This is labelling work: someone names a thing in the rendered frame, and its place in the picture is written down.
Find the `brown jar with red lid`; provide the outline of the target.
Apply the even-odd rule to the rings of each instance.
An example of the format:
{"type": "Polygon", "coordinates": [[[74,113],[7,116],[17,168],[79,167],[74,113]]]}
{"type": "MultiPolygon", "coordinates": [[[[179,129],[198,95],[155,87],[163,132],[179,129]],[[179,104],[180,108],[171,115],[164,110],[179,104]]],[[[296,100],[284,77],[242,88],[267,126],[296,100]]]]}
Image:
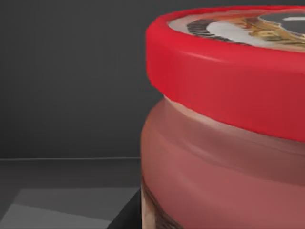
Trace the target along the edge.
{"type": "Polygon", "coordinates": [[[305,5],[159,16],[146,71],[142,229],[305,229],[305,5]]]}

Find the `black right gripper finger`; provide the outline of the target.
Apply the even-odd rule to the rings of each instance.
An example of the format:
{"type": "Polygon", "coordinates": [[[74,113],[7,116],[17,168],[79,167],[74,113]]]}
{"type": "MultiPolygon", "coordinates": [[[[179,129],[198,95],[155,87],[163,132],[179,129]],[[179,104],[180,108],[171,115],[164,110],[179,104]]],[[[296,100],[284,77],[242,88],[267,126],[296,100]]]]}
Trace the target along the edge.
{"type": "Polygon", "coordinates": [[[106,229],[142,229],[141,190],[133,195],[106,229]]]}

